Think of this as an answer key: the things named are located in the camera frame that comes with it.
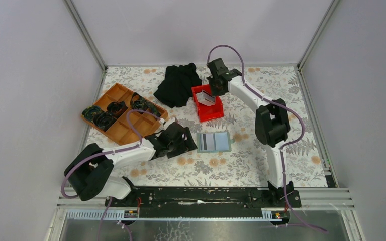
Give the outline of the credit cards stack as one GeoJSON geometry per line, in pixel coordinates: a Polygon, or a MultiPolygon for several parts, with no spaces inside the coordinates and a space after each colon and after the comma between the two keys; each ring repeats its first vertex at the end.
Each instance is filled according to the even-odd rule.
{"type": "Polygon", "coordinates": [[[214,96],[211,96],[209,93],[207,93],[204,90],[196,93],[196,99],[198,103],[205,106],[213,106],[216,104],[216,98],[214,96]]]}

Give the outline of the white card with black stripe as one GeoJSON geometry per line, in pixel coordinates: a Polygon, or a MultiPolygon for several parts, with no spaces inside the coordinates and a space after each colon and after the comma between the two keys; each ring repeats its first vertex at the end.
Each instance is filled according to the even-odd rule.
{"type": "Polygon", "coordinates": [[[200,135],[201,139],[201,150],[203,151],[215,151],[215,134],[214,133],[203,133],[200,135]]]}

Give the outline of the wooden divided organizer tray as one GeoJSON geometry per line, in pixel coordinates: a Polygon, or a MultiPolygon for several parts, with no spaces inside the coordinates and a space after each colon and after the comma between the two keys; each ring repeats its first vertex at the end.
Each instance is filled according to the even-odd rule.
{"type": "MultiPolygon", "coordinates": [[[[117,119],[105,132],[98,129],[93,122],[84,119],[82,115],[81,117],[87,124],[118,145],[124,145],[138,140],[138,136],[132,128],[135,128],[143,137],[156,132],[160,124],[159,121],[152,116],[153,114],[131,110],[130,100],[133,93],[134,91],[116,83],[93,104],[100,107],[103,112],[108,112],[117,119]]],[[[161,118],[167,119],[167,111],[156,104],[154,105],[158,108],[161,118]]]]}

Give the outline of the red plastic bin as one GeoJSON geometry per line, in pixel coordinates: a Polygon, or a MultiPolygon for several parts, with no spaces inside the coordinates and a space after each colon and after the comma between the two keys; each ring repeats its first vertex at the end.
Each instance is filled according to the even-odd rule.
{"type": "Polygon", "coordinates": [[[211,121],[224,116],[223,104],[219,97],[211,95],[209,85],[191,88],[200,122],[211,121]]]}

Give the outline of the grey-green card holder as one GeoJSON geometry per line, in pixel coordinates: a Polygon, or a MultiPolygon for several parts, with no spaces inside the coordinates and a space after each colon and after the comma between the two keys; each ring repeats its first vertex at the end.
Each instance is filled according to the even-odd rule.
{"type": "Polygon", "coordinates": [[[228,131],[197,133],[196,138],[198,153],[230,152],[235,142],[228,131]]]}

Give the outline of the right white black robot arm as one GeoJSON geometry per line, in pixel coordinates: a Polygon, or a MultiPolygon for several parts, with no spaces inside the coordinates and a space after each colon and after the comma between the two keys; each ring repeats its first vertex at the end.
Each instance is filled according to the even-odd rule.
{"type": "Polygon", "coordinates": [[[244,80],[239,70],[230,70],[221,58],[207,63],[207,67],[211,73],[207,80],[213,96],[230,93],[255,113],[255,135],[264,145],[269,165],[267,197],[273,206],[282,206],[293,191],[293,184],[286,182],[280,154],[280,148],[286,143],[291,130],[285,101],[281,98],[270,100],[263,96],[244,80]]]}

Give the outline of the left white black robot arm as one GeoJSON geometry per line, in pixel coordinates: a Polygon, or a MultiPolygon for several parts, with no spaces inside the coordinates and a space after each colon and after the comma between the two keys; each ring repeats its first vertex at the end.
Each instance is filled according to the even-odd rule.
{"type": "Polygon", "coordinates": [[[61,194],[69,183],[74,198],[88,201],[96,196],[117,199],[123,206],[135,202],[134,185],[126,178],[118,179],[111,173],[132,163],[151,161],[161,157],[173,158],[197,149],[188,127],[177,122],[165,124],[164,130],[141,140],[115,148],[101,148],[96,143],[87,145],[64,171],[61,194]]]}

